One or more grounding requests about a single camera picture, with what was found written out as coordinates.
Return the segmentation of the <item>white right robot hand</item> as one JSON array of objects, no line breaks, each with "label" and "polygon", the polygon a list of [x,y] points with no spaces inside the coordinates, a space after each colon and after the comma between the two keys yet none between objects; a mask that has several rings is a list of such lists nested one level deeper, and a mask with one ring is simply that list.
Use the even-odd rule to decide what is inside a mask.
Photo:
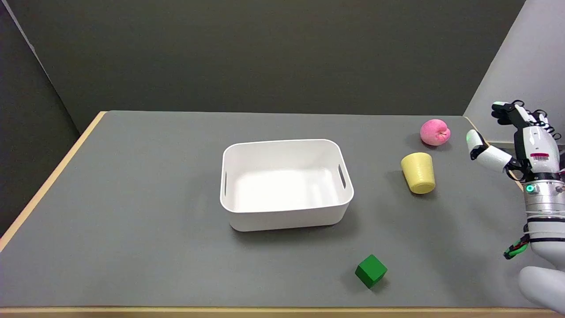
[{"label": "white right robot hand", "polygon": [[561,136],[549,125],[545,111],[529,111],[524,106],[518,99],[492,104],[491,115],[498,124],[516,128],[515,155],[488,145],[477,130],[470,129],[466,134],[470,159],[520,183],[561,180],[556,142]]}]

